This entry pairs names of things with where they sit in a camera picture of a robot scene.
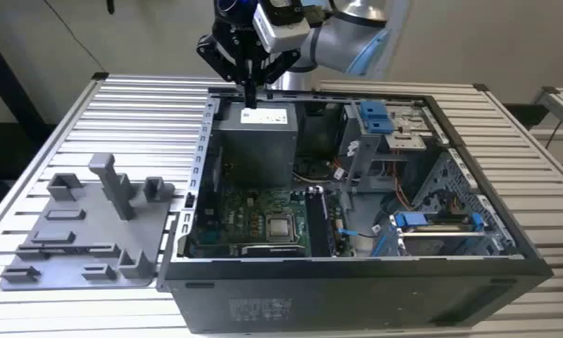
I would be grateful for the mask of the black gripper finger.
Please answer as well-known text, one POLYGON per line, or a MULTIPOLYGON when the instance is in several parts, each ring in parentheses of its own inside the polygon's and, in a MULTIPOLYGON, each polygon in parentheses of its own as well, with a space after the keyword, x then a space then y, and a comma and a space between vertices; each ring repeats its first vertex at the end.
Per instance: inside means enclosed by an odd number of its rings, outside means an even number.
POLYGON ((252 59, 250 66, 250 107, 256 108, 257 89, 265 84, 272 84, 295 64, 301 57, 298 50, 283 51, 273 61, 269 61, 272 55, 266 52, 257 54, 252 59))
POLYGON ((241 86, 245 107, 252 107, 252 84, 244 59, 232 62, 221 53, 218 42, 213 35, 204 35, 198 39, 196 52, 224 81, 241 86))

